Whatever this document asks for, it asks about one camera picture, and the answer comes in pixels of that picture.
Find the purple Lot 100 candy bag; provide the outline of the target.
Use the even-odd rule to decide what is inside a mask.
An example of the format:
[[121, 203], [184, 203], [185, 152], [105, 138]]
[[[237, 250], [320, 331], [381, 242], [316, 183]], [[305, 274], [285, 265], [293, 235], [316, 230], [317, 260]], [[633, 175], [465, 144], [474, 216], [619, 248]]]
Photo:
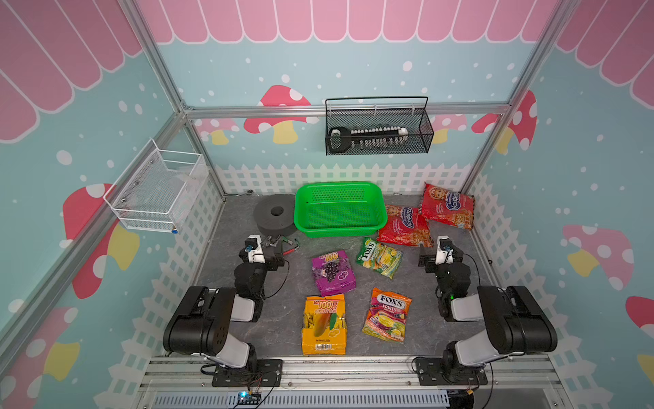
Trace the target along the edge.
[[312, 259], [315, 284], [323, 298], [345, 294], [357, 286], [346, 252], [338, 250]]

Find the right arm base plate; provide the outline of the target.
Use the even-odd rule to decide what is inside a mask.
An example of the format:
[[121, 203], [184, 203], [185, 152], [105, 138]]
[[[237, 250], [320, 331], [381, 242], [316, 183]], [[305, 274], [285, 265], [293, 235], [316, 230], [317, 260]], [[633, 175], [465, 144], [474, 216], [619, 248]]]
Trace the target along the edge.
[[488, 385], [485, 369], [478, 366], [461, 366], [443, 358], [414, 358], [410, 364], [421, 386], [461, 386], [475, 389]]

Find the green plastic basket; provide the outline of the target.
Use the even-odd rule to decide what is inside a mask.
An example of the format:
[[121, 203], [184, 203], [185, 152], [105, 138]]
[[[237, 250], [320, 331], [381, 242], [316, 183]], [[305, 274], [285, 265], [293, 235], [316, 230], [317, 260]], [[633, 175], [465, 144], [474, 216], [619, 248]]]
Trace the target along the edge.
[[313, 183], [296, 193], [294, 223], [309, 238], [373, 235], [387, 222], [383, 191], [371, 182]]

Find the orange Fox's candy bag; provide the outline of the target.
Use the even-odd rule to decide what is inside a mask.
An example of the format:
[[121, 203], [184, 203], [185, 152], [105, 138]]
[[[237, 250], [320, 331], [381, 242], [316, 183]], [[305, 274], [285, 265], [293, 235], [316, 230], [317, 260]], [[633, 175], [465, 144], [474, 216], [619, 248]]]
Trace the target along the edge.
[[374, 288], [362, 332], [383, 341], [403, 344], [411, 304], [411, 298]]

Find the green Fox's candy bag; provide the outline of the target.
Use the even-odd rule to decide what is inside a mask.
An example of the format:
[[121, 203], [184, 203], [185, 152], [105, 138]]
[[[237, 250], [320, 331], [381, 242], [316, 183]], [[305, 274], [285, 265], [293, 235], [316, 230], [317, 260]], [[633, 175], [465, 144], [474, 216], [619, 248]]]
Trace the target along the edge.
[[356, 262], [381, 276], [393, 279], [400, 268], [402, 258], [403, 252], [372, 238], [365, 238]]

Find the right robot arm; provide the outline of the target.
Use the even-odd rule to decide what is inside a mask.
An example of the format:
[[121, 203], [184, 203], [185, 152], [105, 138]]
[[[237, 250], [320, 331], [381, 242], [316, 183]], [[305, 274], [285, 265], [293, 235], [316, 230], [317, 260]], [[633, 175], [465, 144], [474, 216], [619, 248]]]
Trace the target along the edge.
[[513, 356], [554, 351], [558, 335], [533, 294], [524, 286], [477, 286], [470, 295], [468, 255], [447, 238], [435, 252], [421, 248], [418, 265], [437, 281], [439, 314], [448, 322], [481, 322], [485, 329], [464, 340], [450, 342], [440, 359], [448, 375], [481, 372], [492, 362]]

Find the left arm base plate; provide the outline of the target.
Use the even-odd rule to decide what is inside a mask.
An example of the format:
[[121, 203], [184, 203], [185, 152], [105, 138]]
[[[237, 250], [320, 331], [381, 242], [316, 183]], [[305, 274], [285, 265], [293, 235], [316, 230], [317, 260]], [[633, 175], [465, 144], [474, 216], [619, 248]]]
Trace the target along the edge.
[[257, 360], [254, 365], [240, 369], [218, 366], [211, 385], [216, 388], [279, 387], [283, 366], [283, 360]]

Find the yellow Lot 100 candy bag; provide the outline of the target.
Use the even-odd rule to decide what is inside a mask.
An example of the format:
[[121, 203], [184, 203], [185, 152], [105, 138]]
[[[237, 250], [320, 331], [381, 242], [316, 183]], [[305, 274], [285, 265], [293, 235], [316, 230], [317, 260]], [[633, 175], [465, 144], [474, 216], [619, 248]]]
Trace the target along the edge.
[[303, 314], [301, 349], [304, 355], [347, 353], [346, 305], [343, 294], [308, 297]]

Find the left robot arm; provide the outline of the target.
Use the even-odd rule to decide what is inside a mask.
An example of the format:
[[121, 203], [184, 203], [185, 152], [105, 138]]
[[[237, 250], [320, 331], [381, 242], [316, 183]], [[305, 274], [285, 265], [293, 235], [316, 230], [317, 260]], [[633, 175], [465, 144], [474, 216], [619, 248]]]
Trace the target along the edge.
[[259, 320], [268, 299], [264, 289], [267, 273], [285, 265], [284, 252], [249, 238], [239, 257], [242, 263], [234, 271], [233, 287], [187, 289], [165, 327], [166, 352], [200, 355], [227, 370], [257, 373], [255, 347], [232, 335], [230, 326]]

